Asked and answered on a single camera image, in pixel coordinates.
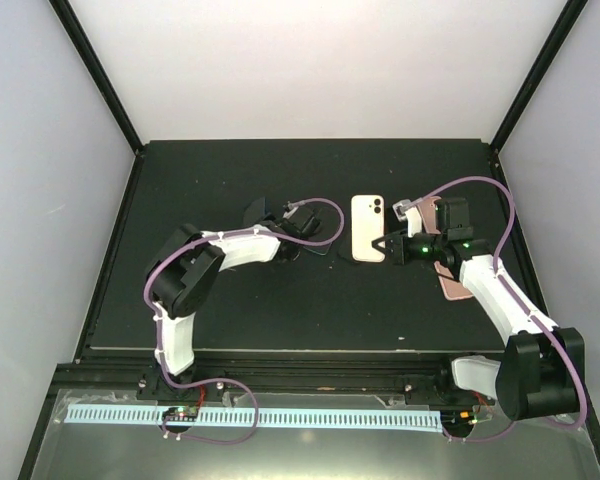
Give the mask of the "cream phone case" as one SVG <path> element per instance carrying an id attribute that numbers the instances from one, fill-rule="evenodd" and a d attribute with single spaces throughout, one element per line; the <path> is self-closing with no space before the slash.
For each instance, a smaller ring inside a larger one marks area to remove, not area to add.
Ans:
<path id="1" fill-rule="evenodd" d="M 384 199 L 358 194 L 351 198 L 351 250 L 357 262 L 380 263 L 384 254 L 372 242 L 384 235 Z"/>

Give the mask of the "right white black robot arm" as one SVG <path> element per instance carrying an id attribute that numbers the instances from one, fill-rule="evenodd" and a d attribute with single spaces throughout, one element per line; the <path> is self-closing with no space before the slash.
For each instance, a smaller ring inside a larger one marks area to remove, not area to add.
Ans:
<path id="1" fill-rule="evenodd" d="M 467 200 L 435 198 L 425 207 L 402 200 L 392 210 L 400 227 L 373 240 L 373 248 L 396 265 L 419 260 L 446 268 L 477 300 L 505 346 L 498 360 L 452 360 L 434 379 L 437 396 L 456 403 L 473 391 L 496 400 L 512 421 L 570 413 L 585 420 L 582 336 L 541 312 L 489 243 L 475 237 Z"/>

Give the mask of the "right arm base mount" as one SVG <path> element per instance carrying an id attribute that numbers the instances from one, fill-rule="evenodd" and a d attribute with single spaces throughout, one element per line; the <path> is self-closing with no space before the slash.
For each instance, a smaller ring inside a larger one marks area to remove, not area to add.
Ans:
<path id="1" fill-rule="evenodd" d="M 430 406 L 464 406 L 478 404 L 478 396 L 459 388 L 450 373 L 407 375 L 403 392 L 412 400 Z"/>

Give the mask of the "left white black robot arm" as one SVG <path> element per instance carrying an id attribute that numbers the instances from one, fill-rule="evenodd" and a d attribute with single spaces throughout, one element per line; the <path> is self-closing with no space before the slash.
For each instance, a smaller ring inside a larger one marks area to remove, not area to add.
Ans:
<path id="1" fill-rule="evenodd" d="M 297 258 L 318 235 L 320 210 L 288 207 L 281 218 L 265 215 L 256 224 L 226 232 L 181 226 L 150 264 L 143 300 L 157 323 L 155 358 L 164 367 L 159 386 L 173 399 L 187 397 L 195 376 L 195 315 L 209 297 L 218 275 L 232 268 Z"/>

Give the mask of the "bare black phone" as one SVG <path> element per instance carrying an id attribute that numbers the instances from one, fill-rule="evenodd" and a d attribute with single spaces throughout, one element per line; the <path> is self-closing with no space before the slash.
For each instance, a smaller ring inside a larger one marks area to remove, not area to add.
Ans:
<path id="1" fill-rule="evenodd" d="M 342 243 L 338 249 L 337 255 L 340 259 L 347 261 L 347 262 L 353 262 L 354 259 L 352 257 L 352 253 L 351 253 L 351 245 L 349 243 Z"/>

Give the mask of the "pink phone case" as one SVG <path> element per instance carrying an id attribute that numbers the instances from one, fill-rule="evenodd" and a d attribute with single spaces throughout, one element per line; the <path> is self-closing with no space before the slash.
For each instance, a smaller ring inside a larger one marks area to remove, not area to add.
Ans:
<path id="1" fill-rule="evenodd" d="M 422 218 L 423 231 L 428 234 L 439 234 L 439 230 L 436 225 L 436 204 L 439 200 L 439 196 L 432 196 L 422 200 L 417 208 Z"/>

